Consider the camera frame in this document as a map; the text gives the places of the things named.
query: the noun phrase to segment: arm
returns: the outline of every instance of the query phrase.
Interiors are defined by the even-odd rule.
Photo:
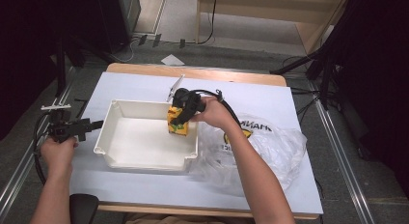
[[[73,137],[61,144],[47,138],[41,146],[41,155],[48,165],[48,178],[30,223],[70,223],[69,179],[75,146]]]
[[[295,223],[286,196],[275,174],[255,151],[241,127],[215,97],[203,98],[206,109],[192,121],[205,121],[226,132],[243,185],[257,223]]]

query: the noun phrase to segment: black handheld device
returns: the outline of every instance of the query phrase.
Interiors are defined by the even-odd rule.
[[[70,108],[69,105],[67,106],[50,106],[44,107],[42,109],[49,109],[48,111],[44,112],[36,122],[34,128],[34,136],[33,136],[33,155],[36,165],[37,174],[42,182],[45,184],[46,178],[41,169],[40,164],[40,150],[38,149],[38,144],[42,136],[49,135],[55,141],[62,143],[66,141],[70,136],[78,136],[78,141],[85,141],[85,133],[91,132],[95,129],[102,128],[103,121],[92,122],[90,119],[77,119],[74,121],[70,120],[71,112],[67,110]],[[38,136],[39,127],[41,121],[48,117],[48,126],[44,133]]]
[[[207,90],[193,90],[189,91],[185,88],[179,88],[176,90],[174,99],[172,101],[172,106],[181,108],[181,113],[171,121],[172,125],[183,125],[188,122],[196,112],[205,111],[205,105],[201,102],[201,94],[217,97],[217,99],[228,109],[234,120],[240,126],[240,121],[232,111],[232,108],[223,99],[223,94],[221,91],[216,90],[216,93],[212,93]]]

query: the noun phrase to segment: black cable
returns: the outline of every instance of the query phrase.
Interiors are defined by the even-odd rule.
[[[296,87],[290,87],[291,90],[294,91],[300,91],[300,92],[292,92],[291,93],[293,95],[305,95],[305,94],[319,94],[319,91],[310,91],[310,90],[306,90],[306,89],[301,89],[301,88],[296,88]]]
[[[212,12],[211,23],[210,23],[211,32],[210,32],[210,35],[208,36],[208,38],[207,38],[204,42],[198,42],[198,43],[196,43],[196,42],[185,42],[185,44],[204,44],[204,43],[208,42],[208,41],[211,39],[211,37],[213,36],[213,32],[214,32],[214,15],[215,15],[215,12],[216,12],[216,4],[217,4],[217,0],[214,0],[214,3],[213,3],[213,12]],[[180,42],[165,42],[165,41],[160,41],[160,42],[180,44]]]
[[[282,62],[282,68],[284,68],[284,67],[286,66],[286,61],[288,61],[288,60],[290,60],[290,59],[294,59],[294,58],[302,59],[302,58],[304,58],[304,57],[301,57],[301,56],[287,57],[287,58],[285,58],[285,59],[283,60],[283,62]],[[308,69],[307,63],[305,63],[305,64],[303,64],[303,65],[304,65],[304,68],[307,70],[307,69]]]
[[[86,99],[80,99],[80,98],[75,98],[74,101],[82,101],[83,102],[82,106],[81,106],[81,109],[78,111],[78,114],[75,116],[75,118],[78,119],[84,113],[85,108],[87,107],[89,101],[86,100]]]
[[[138,41],[138,39],[135,40],[135,41],[132,40],[132,41],[129,43],[129,49],[130,49],[130,51],[131,51],[131,56],[130,56],[130,58],[128,58],[128,59],[126,59],[126,60],[123,60],[123,59],[121,59],[121,58],[118,58],[118,57],[115,56],[114,54],[111,54],[110,56],[113,57],[113,58],[115,58],[116,60],[120,61],[121,63],[127,63],[127,62],[129,62],[130,60],[133,59],[133,57],[134,57],[134,55],[135,55],[135,53],[134,53],[134,51],[133,51],[133,48],[132,48],[132,45],[133,45],[135,42],[137,42],[137,41]]]
[[[37,132],[39,131],[39,126],[40,122],[42,121],[43,118],[47,117],[50,115],[50,112],[45,112],[41,114],[41,116],[37,119],[36,124],[34,126],[34,133],[33,133],[33,155],[34,155],[34,161],[36,165],[36,171],[37,174],[39,175],[39,178],[42,182],[42,184],[45,184],[45,175],[42,172],[41,165],[40,165],[40,151],[37,150],[37,146],[39,144],[40,139],[47,133],[44,132],[42,135],[38,136]]]
[[[321,183],[316,178],[314,178],[314,180],[315,180],[316,185],[318,185],[318,187],[319,187],[319,191],[321,193],[321,198],[325,199],[324,188],[322,187]]]
[[[208,36],[208,38],[207,38],[204,42],[198,42],[197,44],[204,44],[204,43],[208,42],[208,40],[210,40],[211,37],[213,36],[213,31],[214,31],[214,14],[215,14],[215,12],[216,12],[216,4],[217,4],[217,0],[214,0],[214,3],[213,3],[213,13],[212,13],[212,16],[211,16],[211,32],[210,32],[210,35]]]
[[[300,125],[303,123],[304,117],[308,111],[308,109],[311,107],[311,105],[314,104],[314,102],[316,102],[317,100],[319,100],[319,97],[315,97],[312,101],[310,101],[307,105],[305,105],[304,107],[302,107],[301,109],[299,109],[297,111],[297,116],[300,115],[301,113],[303,113],[301,120],[300,120]]]
[[[182,99],[184,97],[188,97],[191,94],[194,93],[199,93],[199,94],[206,94],[209,96],[214,96],[217,98],[217,100],[219,100],[220,103],[222,103],[222,105],[224,107],[226,107],[226,109],[229,111],[229,113],[231,113],[232,117],[234,118],[235,122],[241,127],[240,121],[238,120],[237,116],[235,115],[234,111],[232,110],[232,108],[229,106],[229,104],[223,99],[223,95],[222,92],[219,90],[216,90],[217,94],[207,91],[207,90],[192,90],[189,92],[186,92],[185,94],[183,94],[182,96],[180,96],[179,99]]]

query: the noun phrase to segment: aluminum rail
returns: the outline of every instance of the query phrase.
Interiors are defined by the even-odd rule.
[[[313,91],[319,90],[312,81],[310,81],[310,88]],[[329,140],[331,142],[331,147],[334,150],[335,157],[340,166],[343,178],[345,179],[346,186],[348,187],[349,193],[352,198],[352,202],[354,203],[355,209],[358,212],[358,216],[361,219],[361,223],[375,223],[372,213],[370,212],[367,199],[355,177],[345,151],[343,150],[341,140],[331,120],[330,114],[324,109],[320,101],[316,102],[315,105],[321,121],[324,124],[325,130],[327,131]]]

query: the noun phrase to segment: black curtain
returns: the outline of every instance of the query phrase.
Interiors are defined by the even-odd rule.
[[[368,128],[362,146],[409,197],[409,0],[350,2],[359,6],[332,51],[343,67],[335,79]]]
[[[0,0],[0,140],[56,76],[54,33],[35,1]]]

